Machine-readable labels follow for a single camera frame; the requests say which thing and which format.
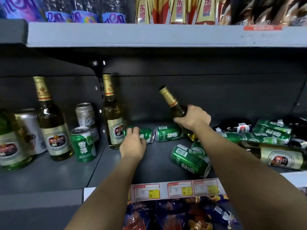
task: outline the left hand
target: left hand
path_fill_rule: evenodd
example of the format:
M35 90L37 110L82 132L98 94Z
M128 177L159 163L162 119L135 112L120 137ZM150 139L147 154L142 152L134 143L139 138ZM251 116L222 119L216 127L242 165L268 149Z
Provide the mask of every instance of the left hand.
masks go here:
M133 157L140 161L146 150L146 140L140 140L140 129L138 127L128 128L127 135L119 147L122 158Z

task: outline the gold foil neck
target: gold foil neck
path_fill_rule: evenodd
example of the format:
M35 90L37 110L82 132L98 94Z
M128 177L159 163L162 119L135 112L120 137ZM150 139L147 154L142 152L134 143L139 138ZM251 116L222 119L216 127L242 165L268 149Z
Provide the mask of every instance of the gold foil neck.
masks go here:
M170 107L173 107L178 103L178 101L175 99L175 97L169 92L169 90L166 87L161 89L159 92L163 95L165 101Z
M51 94L49 93L44 77L33 77L36 93L39 101L52 100Z
M111 81L111 74L103 74L104 94L105 96L114 95L113 85Z

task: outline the purple label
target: purple label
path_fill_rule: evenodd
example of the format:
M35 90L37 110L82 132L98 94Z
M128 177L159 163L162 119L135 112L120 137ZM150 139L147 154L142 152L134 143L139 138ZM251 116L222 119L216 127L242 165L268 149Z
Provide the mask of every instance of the purple label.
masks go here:
M97 15L83 10L72 12L72 22L74 23L98 23Z
M7 19L25 19L27 22L45 22L44 12L37 0L0 0Z
M45 12L47 21L50 23L71 23L72 18L70 14L61 11Z
M102 14L103 23L126 23L126 15L120 13Z

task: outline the lying beer bottle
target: lying beer bottle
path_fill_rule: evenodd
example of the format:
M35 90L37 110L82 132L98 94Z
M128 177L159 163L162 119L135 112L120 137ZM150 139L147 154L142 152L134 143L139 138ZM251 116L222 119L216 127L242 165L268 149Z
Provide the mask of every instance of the lying beer bottle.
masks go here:
M239 146L267 165L307 170L307 154L304 149L244 140L239 143Z
M161 86L159 92L163 95L165 101L171 108L173 117L184 117L187 114L188 108L186 105L180 105L175 97L169 92L166 86ZM190 130L182 128L184 134L189 136L189 138L194 141L197 139L197 136Z
M106 135L109 147L111 149L119 149L125 137L122 109L114 95L111 74L103 74L102 77L105 95L103 116L107 127Z
M43 133L50 157L54 161L69 158L73 151L67 124L60 108L52 100L44 77L33 77L40 103L37 112L38 125Z

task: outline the green glass bottle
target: green glass bottle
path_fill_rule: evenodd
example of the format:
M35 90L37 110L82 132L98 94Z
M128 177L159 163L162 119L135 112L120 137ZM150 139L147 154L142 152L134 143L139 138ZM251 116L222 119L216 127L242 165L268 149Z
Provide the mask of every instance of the green glass bottle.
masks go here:
M188 111L188 107L186 105L180 105L178 103L178 101L176 100L176 98L169 92L169 90L167 89L167 87L161 86L159 88L159 92L160 94L162 94L162 96L164 97L165 101L167 102L167 104L169 105L169 107L171 108L171 112L173 117L184 117L187 114ZM194 141L197 139L197 136L190 130L182 128L183 129L183 133L188 135L188 137Z
M6 171L21 169L33 160L18 130L14 115L0 109L0 165Z
M124 141L124 118L120 104L115 98L111 74L103 74L104 105L103 116L106 125L106 135L111 149L119 149Z
M73 154L67 124L60 108L52 100L44 77L33 77L40 108L37 112L38 125L43 133L50 157L62 161Z

